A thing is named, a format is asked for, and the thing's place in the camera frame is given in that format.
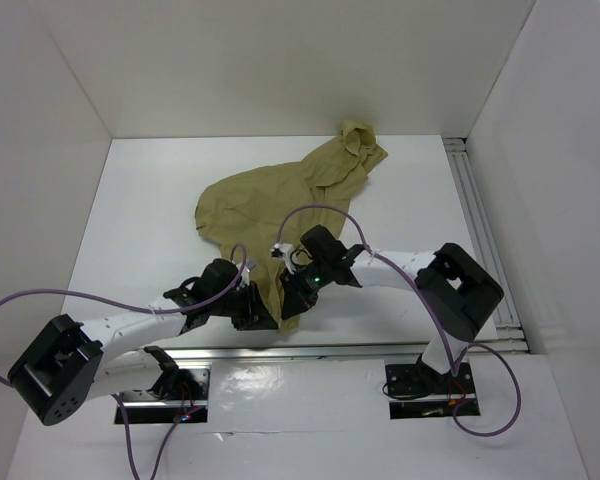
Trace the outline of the olive yellow jacket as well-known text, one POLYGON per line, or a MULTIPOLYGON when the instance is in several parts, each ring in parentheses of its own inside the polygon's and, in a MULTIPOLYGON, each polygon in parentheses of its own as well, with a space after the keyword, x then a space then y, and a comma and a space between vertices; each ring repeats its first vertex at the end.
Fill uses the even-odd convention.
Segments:
POLYGON ((346 120, 335 137, 302 160, 227 177, 201 194, 194 214, 199 236, 216 244, 224 258, 235 244, 246 247, 256 262, 252 279, 282 332, 295 329, 299 317, 282 318, 279 275, 284 264, 270 257, 277 232, 282 230, 283 240, 298 247, 301 235, 317 224, 334 236, 341 234, 345 224, 343 215, 326 208, 306 209, 290 220, 285 217, 309 204, 347 211, 370 172, 387 156, 370 126, 346 120))

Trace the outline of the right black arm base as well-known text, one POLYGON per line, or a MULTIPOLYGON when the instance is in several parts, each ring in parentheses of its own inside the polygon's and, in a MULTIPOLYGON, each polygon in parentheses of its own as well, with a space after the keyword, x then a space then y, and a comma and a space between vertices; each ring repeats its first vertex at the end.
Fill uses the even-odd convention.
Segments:
POLYGON ((382 391, 390 398, 413 401, 435 395, 460 395, 476 393, 470 365, 463 362, 459 372, 440 374, 425 365, 421 356, 411 363, 393 363, 385 366, 386 381, 382 391))

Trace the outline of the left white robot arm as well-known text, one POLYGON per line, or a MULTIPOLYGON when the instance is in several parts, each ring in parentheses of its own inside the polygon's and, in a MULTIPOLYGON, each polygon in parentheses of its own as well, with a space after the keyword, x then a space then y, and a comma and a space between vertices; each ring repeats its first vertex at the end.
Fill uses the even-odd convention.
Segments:
POLYGON ((194 377, 155 343, 202 327, 212 316, 230 319, 238 331, 278 327, 256 283, 232 262, 216 259, 143 313, 82 322, 67 314, 53 318, 8 380, 45 426, 66 420, 88 400, 124 391, 192 401, 194 377))

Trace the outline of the aluminium rail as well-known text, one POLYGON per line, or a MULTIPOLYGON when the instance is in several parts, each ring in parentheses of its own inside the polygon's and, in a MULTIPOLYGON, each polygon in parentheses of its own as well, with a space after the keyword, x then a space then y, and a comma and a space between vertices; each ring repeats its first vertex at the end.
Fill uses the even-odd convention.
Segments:
POLYGON ((470 165, 465 140, 444 138, 443 145, 459 193, 476 257, 504 291, 504 298, 494 313, 498 339, 501 342, 525 342, 525 334, 506 279, 485 205, 470 165))
POLYGON ((425 349, 424 344, 369 344, 332 346, 293 346, 265 349, 247 348, 167 348, 165 352, 177 361, 212 362, 219 360, 235 361, 298 361, 321 359, 344 359, 366 357, 418 356, 425 349))

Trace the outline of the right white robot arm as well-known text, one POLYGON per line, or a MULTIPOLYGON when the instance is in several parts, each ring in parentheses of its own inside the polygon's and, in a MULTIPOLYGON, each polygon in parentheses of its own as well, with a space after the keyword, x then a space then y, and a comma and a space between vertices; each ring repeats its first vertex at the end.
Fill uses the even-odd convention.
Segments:
POLYGON ((428 392, 440 391, 504 297, 499 283, 461 246, 446 243, 431 252, 381 252, 365 243, 350 248, 318 225, 301 237, 306 265, 291 260, 293 247, 277 243, 271 256, 282 259, 284 319, 315 306, 330 285, 388 287, 414 293, 429 313, 436 336, 421 355, 416 379, 428 392))

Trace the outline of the front aluminium rail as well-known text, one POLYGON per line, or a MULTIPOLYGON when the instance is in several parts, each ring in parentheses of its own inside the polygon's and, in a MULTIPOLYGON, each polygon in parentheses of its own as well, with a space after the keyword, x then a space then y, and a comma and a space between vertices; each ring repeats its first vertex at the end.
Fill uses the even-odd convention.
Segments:
POLYGON ((298 361, 321 359, 344 359, 366 357, 418 356, 425 349, 424 344, 369 344, 332 346, 293 346, 265 349, 247 348, 167 348, 165 352, 177 361, 212 362, 219 360, 235 361, 298 361))

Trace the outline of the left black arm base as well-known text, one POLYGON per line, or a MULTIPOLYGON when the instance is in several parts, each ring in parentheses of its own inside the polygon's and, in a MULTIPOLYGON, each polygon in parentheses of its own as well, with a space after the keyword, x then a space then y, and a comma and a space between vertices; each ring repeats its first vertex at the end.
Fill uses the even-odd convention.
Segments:
POLYGON ((186 400, 206 400, 208 387, 202 380, 196 380, 188 369, 180 368, 165 350, 157 346, 144 348, 158 362, 160 375, 148 392, 159 400, 175 400, 183 394, 186 400))

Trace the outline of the right side aluminium rail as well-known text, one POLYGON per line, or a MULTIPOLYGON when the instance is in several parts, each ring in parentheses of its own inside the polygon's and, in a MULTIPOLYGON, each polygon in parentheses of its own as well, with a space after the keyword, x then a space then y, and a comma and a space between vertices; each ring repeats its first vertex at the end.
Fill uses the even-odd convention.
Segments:
POLYGON ((465 140, 444 138, 443 145, 459 193, 476 257, 504 291, 504 298, 494 313, 498 339, 501 342, 525 342, 525 334, 506 279, 485 205, 470 165, 465 140))

